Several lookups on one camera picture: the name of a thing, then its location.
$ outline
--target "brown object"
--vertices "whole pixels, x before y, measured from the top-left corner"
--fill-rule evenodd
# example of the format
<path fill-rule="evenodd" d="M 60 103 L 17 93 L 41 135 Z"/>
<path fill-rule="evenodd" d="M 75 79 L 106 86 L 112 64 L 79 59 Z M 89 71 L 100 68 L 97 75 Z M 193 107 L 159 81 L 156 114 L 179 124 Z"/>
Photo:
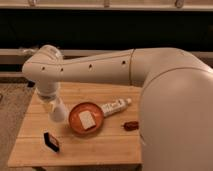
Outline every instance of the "brown object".
<path fill-rule="evenodd" d="M 130 97 L 133 104 L 122 114 L 104 120 L 97 136 L 76 137 L 67 122 L 54 123 L 45 112 L 36 93 L 33 95 L 10 155 L 9 167 L 80 166 L 141 164 L 138 130 L 121 129 L 126 121 L 138 120 L 141 88 L 61 83 L 60 97 L 71 110 L 76 103 L 95 101 L 98 105 L 117 97 Z M 44 145 L 43 133 L 49 131 L 60 142 L 60 153 L 53 153 Z"/>
<path fill-rule="evenodd" d="M 81 120 L 79 118 L 79 113 L 83 111 L 89 111 L 96 123 L 95 127 L 85 130 L 82 126 Z M 87 135 L 96 132 L 103 124 L 104 115 L 101 108 L 91 102 L 84 102 L 76 105 L 70 112 L 69 124 L 72 130 L 80 135 Z"/>
<path fill-rule="evenodd" d="M 139 128 L 138 121 L 125 122 L 123 125 L 126 131 L 133 131 Z"/>

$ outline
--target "white object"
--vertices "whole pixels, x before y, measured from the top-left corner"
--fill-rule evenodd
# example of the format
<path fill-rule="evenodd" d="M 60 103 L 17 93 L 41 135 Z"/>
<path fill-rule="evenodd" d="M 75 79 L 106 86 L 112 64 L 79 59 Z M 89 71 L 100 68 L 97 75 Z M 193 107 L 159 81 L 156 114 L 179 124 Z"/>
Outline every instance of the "white object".
<path fill-rule="evenodd" d="M 67 120 L 69 111 L 63 101 L 60 98 L 56 98 L 53 102 L 53 109 L 49 113 L 49 116 L 54 122 L 62 122 Z"/>
<path fill-rule="evenodd" d="M 92 117 L 92 114 L 88 110 L 79 113 L 79 118 L 80 118 L 81 124 L 85 130 L 92 128 L 96 125 L 95 121 Z"/>
<path fill-rule="evenodd" d="M 114 113 L 125 110 L 128 105 L 130 105 L 132 100 L 128 99 L 118 99 L 114 103 L 106 103 L 101 106 L 101 109 L 104 113 L 104 117 L 112 115 Z"/>
<path fill-rule="evenodd" d="M 43 87 L 59 81 L 143 86 L 139 115 L 139 133 L 145 141 L 143 171 L 213 170 L 209 66 L 175 48 L 132 49 L 73 60 L 56 59 L 50 49 L 54 47 L 42 47 L 23 66 L 23 74 L 38 83 L 41 96 L 44 92 L 54 97 L 55 86 L 48 92 Z"/>

